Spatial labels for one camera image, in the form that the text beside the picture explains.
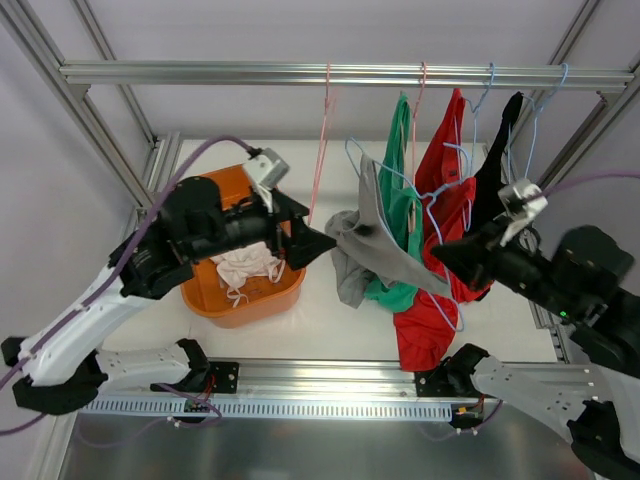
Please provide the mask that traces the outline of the white tank top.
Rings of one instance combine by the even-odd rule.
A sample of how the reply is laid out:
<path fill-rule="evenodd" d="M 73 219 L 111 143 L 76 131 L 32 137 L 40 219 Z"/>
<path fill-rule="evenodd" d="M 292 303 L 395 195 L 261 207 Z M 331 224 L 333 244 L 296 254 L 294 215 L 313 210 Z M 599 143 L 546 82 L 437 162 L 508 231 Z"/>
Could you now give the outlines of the white tank top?
<path fill-rule="evenodd" d="M 241 292 L 248 279 L 265 277 L 271 284 L 280 281 L 286 262 L 275 257 L 264 242 L 258 242 L 212 256 L 219 283 L 226 286 L 226 296 L 236 308 L 242 300 L 250 302 Z"/>

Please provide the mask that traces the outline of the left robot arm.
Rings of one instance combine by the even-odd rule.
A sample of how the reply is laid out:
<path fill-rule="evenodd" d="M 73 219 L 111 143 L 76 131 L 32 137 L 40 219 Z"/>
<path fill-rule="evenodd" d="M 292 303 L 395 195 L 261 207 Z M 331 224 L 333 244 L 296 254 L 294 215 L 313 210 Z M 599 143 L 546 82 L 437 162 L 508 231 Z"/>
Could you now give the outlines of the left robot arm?
<path fill-rule="evenodd" d="M 111 253 L 75 305 L 39 334 L 2 342 L 4 362 L 17 377 L 11 387 L 16 405 L 58 416 L 109 390 L 200 390 L 210 363 L 193 339 L 129 352 L 101 345 L 130 317 L 190 281 L 204 260 L 262 242 L 291 270 L 300 270 L 335 247 L 333 238 L 306 224 L 307 207 L 279 190 L 272 199 L 267 207 L 249 189 L 225 207 L 212 178 L 181 180 L 159 212 Z"/>

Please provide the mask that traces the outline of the grey shirt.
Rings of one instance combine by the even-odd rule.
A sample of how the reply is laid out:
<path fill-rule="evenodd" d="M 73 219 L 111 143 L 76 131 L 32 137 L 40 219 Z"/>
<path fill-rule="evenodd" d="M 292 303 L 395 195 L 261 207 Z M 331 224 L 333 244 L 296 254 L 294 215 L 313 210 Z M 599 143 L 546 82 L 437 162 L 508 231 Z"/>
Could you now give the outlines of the grey shirt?
<path fill-rule="evenodd" d="M 358 308 L 374 279 L 386 287 L 406 284 L 444 298 L 451 296 L 448 282 L 409 255 L 394 239 L 386 222 L 376 162 L 361 156 L 358 208 L 329 218 L 325 233 L 336 241 L 331 259 L 339 300 Z"/>

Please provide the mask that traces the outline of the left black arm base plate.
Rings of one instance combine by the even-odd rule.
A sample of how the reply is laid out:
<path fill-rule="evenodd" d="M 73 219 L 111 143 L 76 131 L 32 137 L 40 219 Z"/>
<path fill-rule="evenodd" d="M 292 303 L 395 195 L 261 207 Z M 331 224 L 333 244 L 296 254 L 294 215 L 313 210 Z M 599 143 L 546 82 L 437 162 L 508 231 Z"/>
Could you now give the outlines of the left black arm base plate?
<path fill-rule="evenodd" d="M 240 365 L 232 361 L 210 361 L 205 375 L 206 394 L 236 394 Z"/>

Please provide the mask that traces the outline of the pink wire hanger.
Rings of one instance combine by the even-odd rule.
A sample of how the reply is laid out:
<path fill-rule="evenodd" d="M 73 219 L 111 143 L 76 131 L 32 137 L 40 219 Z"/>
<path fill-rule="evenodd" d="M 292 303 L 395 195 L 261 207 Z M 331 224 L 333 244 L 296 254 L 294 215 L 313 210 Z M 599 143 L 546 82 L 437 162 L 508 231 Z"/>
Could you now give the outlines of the pink wire hanger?
<path fill-rule="evenodd" d="M 332 92 L 331 75 L 332 75 L 332 64 L 328 62 L 326 64 L 326 75 L 325 75 L 323 118 L 322 118 L 319 144 L 318 144 L 317 156 L 316 156 L 316 162 L 315 162 L 313 185 L 312 185 L 312 191 L 311 191 L 311 201 L 309 206 L 309 215 L 308 215 L 309 224 L 312 224 L 313 222 L 315 207 L 317 205 L 321 177 L 322 177 L 324 161 L 326 157 L 326 150 L 327 150 L 328 141 L 329 141 L 328 133 L 332 125 L 334 111 L 335 111 L 336 96 Z"/>

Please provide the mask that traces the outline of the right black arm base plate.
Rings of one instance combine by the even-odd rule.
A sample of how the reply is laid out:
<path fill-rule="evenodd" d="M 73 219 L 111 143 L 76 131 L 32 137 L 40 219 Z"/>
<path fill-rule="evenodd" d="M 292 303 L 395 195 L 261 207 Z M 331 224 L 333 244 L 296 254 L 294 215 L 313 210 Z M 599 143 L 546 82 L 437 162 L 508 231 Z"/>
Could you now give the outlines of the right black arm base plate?
<path fill-rule="evenodd" d="M 453 378 L 449 364 L 452 357 L 445 357 L 435 368 L 414 372 L 415 391 L 418 397 L 477 398 L 482 393 L 471 383 L 469 377 Z"/>

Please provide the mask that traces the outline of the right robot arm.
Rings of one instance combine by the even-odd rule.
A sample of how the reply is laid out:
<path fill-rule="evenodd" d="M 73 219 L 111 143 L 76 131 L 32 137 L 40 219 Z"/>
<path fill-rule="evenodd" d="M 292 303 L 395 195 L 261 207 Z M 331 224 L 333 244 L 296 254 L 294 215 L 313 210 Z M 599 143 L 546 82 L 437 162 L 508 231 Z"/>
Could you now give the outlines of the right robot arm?
<path fill-rule="evenodd" d="M 500 217 L 431 253 L 469 289 L 500 283 L 573 326 L 571 341 L 601 372 L 611 397 L 582 398 L 540 382 L 470 343 L 440 366 L 448 388 L 516 407 L 555 431 L 586 467 L 607 479 L 638 478 L 639 298 L 620 286 L 633 256 L 593 225 L 566 232 L 551 258 L 517 240 L 504 242 L 505 231 Z"/>

